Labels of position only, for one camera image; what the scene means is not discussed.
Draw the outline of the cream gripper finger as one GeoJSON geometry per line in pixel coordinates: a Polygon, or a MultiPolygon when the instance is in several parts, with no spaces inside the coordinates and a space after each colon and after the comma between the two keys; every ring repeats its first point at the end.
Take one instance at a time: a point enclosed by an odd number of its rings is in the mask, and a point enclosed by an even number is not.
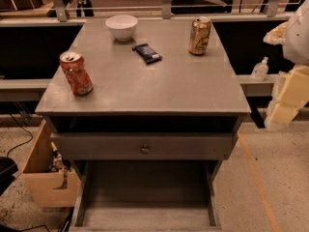
{"type": "Polygon", "coordinates": [[[309,67],[295,65],[289,72],[280,72],[272,89],[272,97],[281,104],[302,108],[309,102],[309,67]]]}
{"type": "Polygon", "coordinates": [[[298,114],[299,109],[277,100],[269,102],[265,126],[268,130],[281,130],[287,127],[298,114]]]}

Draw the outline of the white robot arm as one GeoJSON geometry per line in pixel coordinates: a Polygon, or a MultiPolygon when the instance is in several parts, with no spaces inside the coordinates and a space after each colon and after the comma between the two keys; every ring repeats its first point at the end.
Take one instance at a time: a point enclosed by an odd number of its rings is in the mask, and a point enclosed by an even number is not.
{"type": "Polygon", "coordinates": [[[272,89],[265,125],[278,130],[286,127],[309,102],[309,0],[305,0],[287,22],[264,36],[268,44],[281,44],[285,59],[294,63],[280,72],[272,89]]]}

